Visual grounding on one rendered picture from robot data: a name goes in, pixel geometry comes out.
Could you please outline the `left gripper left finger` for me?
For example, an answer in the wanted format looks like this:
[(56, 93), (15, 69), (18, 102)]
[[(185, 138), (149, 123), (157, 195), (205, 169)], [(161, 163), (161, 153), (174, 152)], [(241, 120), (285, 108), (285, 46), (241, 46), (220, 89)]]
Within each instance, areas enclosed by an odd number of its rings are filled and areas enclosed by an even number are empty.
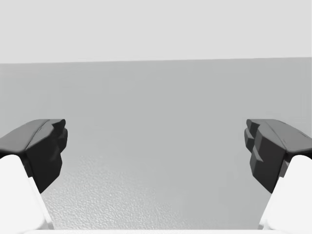
[(32, 120), (0, 137), (0, 230), (52, 230), (41, 197), (59, 176), (64, 119)]

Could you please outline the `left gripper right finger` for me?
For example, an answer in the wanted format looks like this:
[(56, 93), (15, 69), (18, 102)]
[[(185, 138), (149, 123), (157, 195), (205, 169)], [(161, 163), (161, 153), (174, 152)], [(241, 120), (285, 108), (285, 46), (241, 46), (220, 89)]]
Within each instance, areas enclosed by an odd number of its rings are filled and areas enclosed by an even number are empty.
[(312, 230), (312, 138), (276, 119), (248, 119), (253, 177), (271, 197), (261, 230)]

